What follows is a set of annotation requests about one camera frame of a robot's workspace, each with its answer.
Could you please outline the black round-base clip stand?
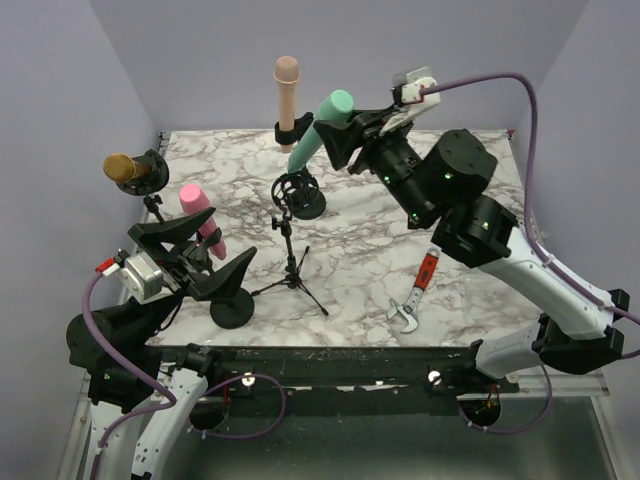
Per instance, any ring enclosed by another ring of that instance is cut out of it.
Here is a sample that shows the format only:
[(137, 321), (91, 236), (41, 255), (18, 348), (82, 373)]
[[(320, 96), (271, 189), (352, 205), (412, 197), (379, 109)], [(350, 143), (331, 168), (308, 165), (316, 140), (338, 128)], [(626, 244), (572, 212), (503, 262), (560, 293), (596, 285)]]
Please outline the black round-base clip stand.
[(307, 163), (317, 153), (322, 141), (312, 125), (314, 115), (305, 113), (294, 120), (291, 131), (274, 126), (275, 140), (280, 146), (297, 145), (291, 152), (287, 172), (272, 184), (272, 196), (278, 207), (286, 206), (293, 216), (301, 220), (320, 217), (326, 208), (326, 198), (315, 177), (309, 172)]

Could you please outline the mint green microphone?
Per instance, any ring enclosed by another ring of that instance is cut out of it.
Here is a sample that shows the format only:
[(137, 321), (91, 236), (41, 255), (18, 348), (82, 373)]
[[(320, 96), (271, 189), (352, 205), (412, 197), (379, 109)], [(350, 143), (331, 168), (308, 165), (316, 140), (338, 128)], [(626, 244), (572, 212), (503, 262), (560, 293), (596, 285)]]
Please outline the mint green microphone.
[(294, 173), (305, 168), (306, 163), (323, 145), (322, 139), (315, 128), (318, 121), (335, 124), (345, 124), (354, 110), (352, 95), (342, 89), (331, 92), (319, 105), (312, 125), (301, 137), (298, 145), (289, 155), (287, 172)]

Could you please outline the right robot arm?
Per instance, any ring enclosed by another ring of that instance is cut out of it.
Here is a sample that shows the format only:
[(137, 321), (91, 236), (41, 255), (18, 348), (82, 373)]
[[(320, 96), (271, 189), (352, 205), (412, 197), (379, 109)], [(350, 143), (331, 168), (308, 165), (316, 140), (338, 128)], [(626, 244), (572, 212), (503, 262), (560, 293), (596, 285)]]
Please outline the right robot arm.
[(624, 336), (613, 310), (627, 305), (627, 294), (581, 280), (581, 295), (541, 259), (516, 216), (485, 195), (497, 160), (476, 136), (449, 130), (420, 157), (408, 143), (409, 126), (386, 133), (386, 125), (382, 112), (370, 110), (344, 125), (317, 120), (313, 128), (334, 169), (375, 174), (407, 213), (409, 228), (432, 228), (443, 253), (501, 280), (543, 312), (526, 328), (473, 343), (475, 358), (459, 370), (467, 389), (483, 391), (536, 365), (582, 375), (622, 359)]

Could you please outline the beige microphone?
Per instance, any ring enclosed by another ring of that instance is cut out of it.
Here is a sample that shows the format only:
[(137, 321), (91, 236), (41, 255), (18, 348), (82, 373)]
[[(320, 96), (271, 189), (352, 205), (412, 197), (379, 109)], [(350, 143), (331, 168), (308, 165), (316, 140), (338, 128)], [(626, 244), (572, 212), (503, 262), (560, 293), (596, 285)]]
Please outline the beige microphone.
[(284, 133), (292, 132), (295, 126), (296, 85), (300, 78), (298, 61), (292, 56), (279, 57), (274, 78), (279, 94), (279, 129)]

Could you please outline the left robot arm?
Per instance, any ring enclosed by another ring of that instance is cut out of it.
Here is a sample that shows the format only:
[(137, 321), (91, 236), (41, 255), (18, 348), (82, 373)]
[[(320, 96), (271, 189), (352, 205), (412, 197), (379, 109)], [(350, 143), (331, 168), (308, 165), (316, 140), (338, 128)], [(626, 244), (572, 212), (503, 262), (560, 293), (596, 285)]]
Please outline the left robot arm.
[(257, 250), (214, 269), (208, 250), (221, 232), (200, 232), (214, 211), (133, 225), (137, 252), (105, 260), (85, 287), (66, 341), (70, 364), (90, 377), (87, 479), (160, 478), (197, 398), (221, 385), (218, 352), (187, 345), (169, 356), (147, 343), (187, 298), (226, 307), (248, 298), (241, 284)]

